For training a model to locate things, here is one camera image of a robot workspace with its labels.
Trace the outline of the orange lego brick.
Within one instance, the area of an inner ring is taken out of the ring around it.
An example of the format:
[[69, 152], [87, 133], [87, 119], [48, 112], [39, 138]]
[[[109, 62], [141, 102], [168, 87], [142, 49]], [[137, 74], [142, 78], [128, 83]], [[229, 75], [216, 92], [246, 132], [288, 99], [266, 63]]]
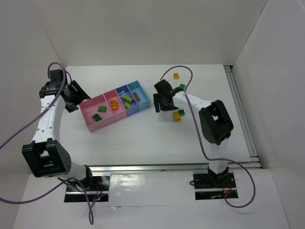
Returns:
[[180, 76], [179, 76], [179, 74], [178, 74], [178, 73], [174, 73], [174, 74], [173, 74], [173, 78], [174, 78], [174, 79], [179, 79], [179, 78], [180, 78]]
[[181, 121], [181, 116], [179, 114], [179, 112], [173, 112], [173, 118], [176, 122], [180, 122]]

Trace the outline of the small green lego brick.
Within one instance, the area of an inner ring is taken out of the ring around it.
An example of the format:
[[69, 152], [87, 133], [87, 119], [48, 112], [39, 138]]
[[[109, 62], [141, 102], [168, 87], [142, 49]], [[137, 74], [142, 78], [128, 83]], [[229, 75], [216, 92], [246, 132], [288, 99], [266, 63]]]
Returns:
[[178, 113], [179, 113], [180, 116], [185, 116], [185, 112], [184, 112], [183, 109], [182, 109], [182, 110], [179, 110]]

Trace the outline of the brown lego brick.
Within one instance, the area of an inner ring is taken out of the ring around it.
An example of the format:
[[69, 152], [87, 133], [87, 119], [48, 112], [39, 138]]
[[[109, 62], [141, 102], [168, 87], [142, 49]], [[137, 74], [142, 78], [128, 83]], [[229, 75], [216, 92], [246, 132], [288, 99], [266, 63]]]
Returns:
[[136, 101], [140, 101], [141, 100], [137, 93], [132, 93], [132, 94], [133, 94], [133, 96], [134, 96]]

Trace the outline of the dark green lego plate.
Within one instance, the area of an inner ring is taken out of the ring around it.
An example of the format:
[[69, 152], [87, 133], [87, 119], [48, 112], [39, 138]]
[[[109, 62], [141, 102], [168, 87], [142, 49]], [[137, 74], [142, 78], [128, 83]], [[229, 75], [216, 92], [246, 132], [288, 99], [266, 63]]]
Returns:
[[107, 111], [107, 107], [106, 106], [99, 106], [97, 111], [105, 113]]

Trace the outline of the orange lego brick top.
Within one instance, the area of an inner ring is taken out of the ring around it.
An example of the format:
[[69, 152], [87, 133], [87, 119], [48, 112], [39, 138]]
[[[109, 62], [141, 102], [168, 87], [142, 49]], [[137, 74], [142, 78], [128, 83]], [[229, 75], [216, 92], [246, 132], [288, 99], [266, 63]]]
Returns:
[[180, 76], [179, 76], [179, 74], [178, 74], [178, 73], [174, 73], [174, 74], [173, 74], [173, 78], [174, 78], [174, 79], [179, 79], [179, 78], [180, 78]]

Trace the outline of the long lime lego brick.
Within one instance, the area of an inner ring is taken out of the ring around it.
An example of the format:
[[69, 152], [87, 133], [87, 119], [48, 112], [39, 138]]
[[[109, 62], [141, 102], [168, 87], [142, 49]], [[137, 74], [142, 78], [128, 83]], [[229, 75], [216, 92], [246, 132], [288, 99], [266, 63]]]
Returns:
[[133, 99], [132, 99], [131, 97], [127, 96], [127, 95], [123, 95], [123, 96], [122, 96], [122, 99], [123, 99], [125, 102], [129, 103], [129, 104], [132, 104], [132, 103], [133, 103]]

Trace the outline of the yellow rounded lego brick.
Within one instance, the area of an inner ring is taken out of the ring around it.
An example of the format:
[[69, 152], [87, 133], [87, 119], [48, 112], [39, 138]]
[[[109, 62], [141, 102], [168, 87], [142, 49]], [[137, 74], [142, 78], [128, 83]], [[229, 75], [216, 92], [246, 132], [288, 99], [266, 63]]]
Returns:
[[112, 110], [116, 110], [118, 108], [116, 99], [111, 99], [110, 100], [110, 107], [111, 107]]

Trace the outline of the lime lego brick curved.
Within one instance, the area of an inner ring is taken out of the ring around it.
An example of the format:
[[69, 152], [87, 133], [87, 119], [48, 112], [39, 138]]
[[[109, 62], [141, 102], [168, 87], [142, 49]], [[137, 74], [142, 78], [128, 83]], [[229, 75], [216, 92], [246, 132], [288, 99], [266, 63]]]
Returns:
[[128, 103], [125, 103], [124, 106], [125, 106], [126, 109], [131, 108], [131, 105], [128, 104]]

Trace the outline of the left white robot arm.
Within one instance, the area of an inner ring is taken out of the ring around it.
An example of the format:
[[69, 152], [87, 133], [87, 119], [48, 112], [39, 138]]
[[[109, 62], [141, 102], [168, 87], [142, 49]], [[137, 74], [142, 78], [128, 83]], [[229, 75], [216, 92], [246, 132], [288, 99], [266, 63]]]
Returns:
[[50, 71], [50, 80], [41, 88], [39, 96], [42, 117], [31, 143], [22, 147], [22, 155], [35, 177], [73, 177], [88, 188], [92, 184], [92, 172], [87, 165], [72, 162], [60, 143], [60, 126], [64, 110], [72, 113], [90, 97], [63, 70]]

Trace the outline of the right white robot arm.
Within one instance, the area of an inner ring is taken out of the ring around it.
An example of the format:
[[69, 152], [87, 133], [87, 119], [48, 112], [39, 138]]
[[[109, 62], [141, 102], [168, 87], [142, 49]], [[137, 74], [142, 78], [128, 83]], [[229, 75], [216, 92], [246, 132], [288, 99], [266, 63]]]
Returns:
[[224, 182], [229, 173], [226, 160], [228, 138], [234, 128], [224, 103], [200, 99], [185, 93], [180, 87], [172, 88], [166, 80], [159, 81], [154, 87], [157, 93], [153, 94], [153, 101], [157, 113], [189, 108], [191, 114], [199, 118], [199, 135], [203, 135], [208, 145], [208, 177], [215, 186]]

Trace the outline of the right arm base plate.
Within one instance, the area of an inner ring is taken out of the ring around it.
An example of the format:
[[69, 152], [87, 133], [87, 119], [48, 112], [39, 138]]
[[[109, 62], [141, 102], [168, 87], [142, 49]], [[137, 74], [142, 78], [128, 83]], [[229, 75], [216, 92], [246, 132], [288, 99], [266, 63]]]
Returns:
[[220, 183], [213, 184], [207, 173], [193, 174], [193, 180], [189, 182], [194, 187], [196, 200], [214, 200], [238, 198], [235, 178], [229, 173]]

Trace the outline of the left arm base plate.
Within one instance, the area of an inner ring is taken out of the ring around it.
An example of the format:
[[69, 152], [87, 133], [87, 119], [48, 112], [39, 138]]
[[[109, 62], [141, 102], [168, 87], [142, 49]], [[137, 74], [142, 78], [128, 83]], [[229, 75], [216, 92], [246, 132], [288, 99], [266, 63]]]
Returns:
[[[76, 182], [67, 182], [64, 202], [82, 203], [86, 202], [86, 197], [81, 186]], [[92, 183], [85, 186], [85, 190], [90, 202], [108, 202], [109, 200], [110, 175], [93, 176]]]

